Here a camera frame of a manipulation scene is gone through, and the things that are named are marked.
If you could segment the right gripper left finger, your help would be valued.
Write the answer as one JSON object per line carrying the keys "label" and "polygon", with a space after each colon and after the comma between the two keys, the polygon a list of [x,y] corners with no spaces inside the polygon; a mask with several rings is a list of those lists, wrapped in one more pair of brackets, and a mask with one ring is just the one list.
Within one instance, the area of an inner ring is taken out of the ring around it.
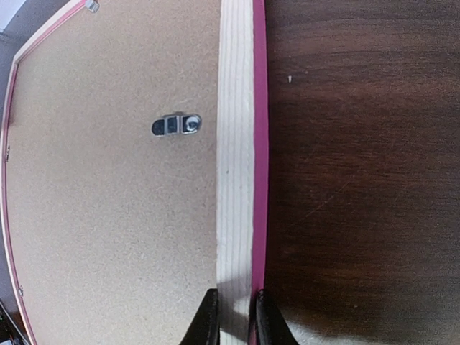
{"label": "right gripper left finger", "polygon": [[208,289],[180,345],[219,345],[219,292]]}

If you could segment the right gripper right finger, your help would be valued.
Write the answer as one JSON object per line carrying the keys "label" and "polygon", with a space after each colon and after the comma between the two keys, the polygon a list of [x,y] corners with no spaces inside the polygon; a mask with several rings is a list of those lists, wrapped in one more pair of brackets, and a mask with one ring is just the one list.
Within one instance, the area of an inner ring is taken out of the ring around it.
{"label": "right gripper right finger", "polygon": [[266,289],[254,294],[248,344],[298,345],[275,300]]}

